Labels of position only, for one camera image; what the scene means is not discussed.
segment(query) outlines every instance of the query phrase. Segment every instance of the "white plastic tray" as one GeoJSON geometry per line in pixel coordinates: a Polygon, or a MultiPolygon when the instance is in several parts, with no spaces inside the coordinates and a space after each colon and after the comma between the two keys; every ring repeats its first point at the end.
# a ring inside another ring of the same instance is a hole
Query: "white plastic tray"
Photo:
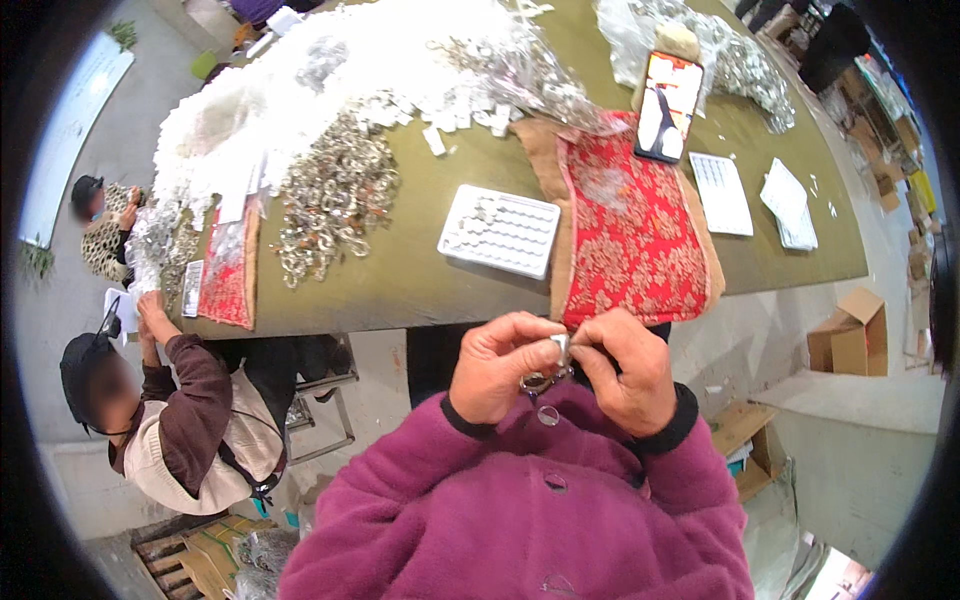
{"type": "Polygon", "coordinates": [[[461,185],[437,251],[543,280],[560,222],[555,204],[461,185]]]}

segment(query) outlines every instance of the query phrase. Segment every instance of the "concrete floor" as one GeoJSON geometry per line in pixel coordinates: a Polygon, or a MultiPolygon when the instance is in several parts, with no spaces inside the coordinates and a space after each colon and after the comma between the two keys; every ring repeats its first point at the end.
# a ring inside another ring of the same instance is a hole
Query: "concrete floor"
{"type": "MultiPolygon", "coordinates": [[[[108,180],[149,184],[158,124],[180,98],[199,88],[189,64],[202,49],[179,37],[146,0],[128,0],[116,18],[137,22],[136,62],[87,139],[72,179],[90,172],[108,180]]],[[[749,397],[802,368],[807,361],[806,332],[828,317],[837,299],[857,285],[885,298],[890,374],[904,372],[906,367],[901,350],[908,307],[906,232],[910,217],[905,203],[891,213],[883,212],[873,178],[857,173],[847,142],[816,99],[795,76],[788,79],[814,112],[850,191],[870,274],[859,280],[724,297],[709,314],[676,324],[670,340],[674,377],[698,395],[708,416],[731,399],[749,397]],[[708,393],[707,387],[714,392],[708,393]]],[[[53,273],[40,283],[20,280],[15,290],[16,350],[32,425],[50,461],[53,493],[80,537],[99,538],[169,514],[118,481],[107,465],[106,442],[88,442],[63,402],[58,369],[62,349],[73,336],[99,324],[108,287],[91,275],[79,258],[80,236],[64,203],[54,233],[57,263],[53,273]],[[69,460],[58,458],[65,447],[69,460]],[[67,472],[74,470],[78,455],[85,460],[83,477],[67,472]],[[116,501],[97,502],[97,494],[116,501]],[[86,500],[75,502],[77,498],[86,500]]],[[[335,473],[351,456],[396,428],[409,412],[405,332],[354,333],[350,342],[360,380],[347,386],[343,394],[357,439],[342,450],[290,469],[290,476],[304,493],[320,474],[335,473]]],[[[122,353],[138,364],[138,345],[129,345],[122,353]]],[[[298,435],[297,453],[321,447],[343,434],[332,405],[318,404],[313,409],[318,426],[298,435]]]]}

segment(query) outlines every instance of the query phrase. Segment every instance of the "hand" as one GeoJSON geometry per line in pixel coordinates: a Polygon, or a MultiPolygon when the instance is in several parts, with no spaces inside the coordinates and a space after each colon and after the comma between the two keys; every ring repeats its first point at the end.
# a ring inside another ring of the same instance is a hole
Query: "hand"
{"type": "Polygon", "coordinates": [[[146,320],[142,316],[136,318],[136,332],[142,346],[156,344],[154,332],[150,330],[146,320]]]}
{"type": "Polygon", "coordinates": [[[663,430],[677,411],[666,343],[622,308],[585,321],[570,339],[570,356],[593,385],[597,405],[635,438],[663,430]],[[620,364],[619,376],[601,345],[620,364]]]}
{"type": "Polygon", "coordinates": [[[510,313],[468,331],[450,383],[453,409],[467,422],[499,423],[519,396],[522,376],[556,367],[560,348],[544,338],[565,332],[530,313],[510,313]]]}
{"type": "Polygon", "coordinates": [[[163,295],[159,291],[146,292],[141,296],[136,302],[136,311],[151,334],[164,346],[170,338],[180,335],[180,330],[167,319],[167,313],[163,310],[163,295]]]}
{"type": "Polygon", "coordinates": [[[130,231],[133,223],[136,221],[136,204],[127,204],[127,207],[120,213],[120,230],[130,231]]]}

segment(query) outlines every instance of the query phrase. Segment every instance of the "leopard print top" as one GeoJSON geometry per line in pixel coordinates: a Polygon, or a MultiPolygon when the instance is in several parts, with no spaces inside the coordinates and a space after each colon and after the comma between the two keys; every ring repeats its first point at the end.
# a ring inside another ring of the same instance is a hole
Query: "leopard print top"
{"type": "Polygon", "coordinates": [[[120,248],[120,215],[130,198],[130,188],[111,183],[104,188],[104,213],[86,227],[81,254],[94,275],[123,281],[130,267],[117,259],[120,248]]]}

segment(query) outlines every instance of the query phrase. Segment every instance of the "red floral cloth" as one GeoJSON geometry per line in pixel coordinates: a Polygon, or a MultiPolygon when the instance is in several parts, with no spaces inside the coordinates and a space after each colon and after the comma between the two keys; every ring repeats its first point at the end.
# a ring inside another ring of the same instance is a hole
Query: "red floral cloth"
{"type": "Polygon", "coordinates": [[[707,256],[690,221],[676,167],[636,158],[637,116],[614,135],[558,138],[573,203],[573,253],[564,324],[622,306],[645,324],[688,321],[708,299],[707,256]]]}
{"type": "MultiPolygon", "coordinates": [[[[260,215],[248,203],[243,222],[214,225],[204,257],[197,314],[253,331],[260,215]]],[[[217,223],[220,210],[213,214],[217,223]]]]}

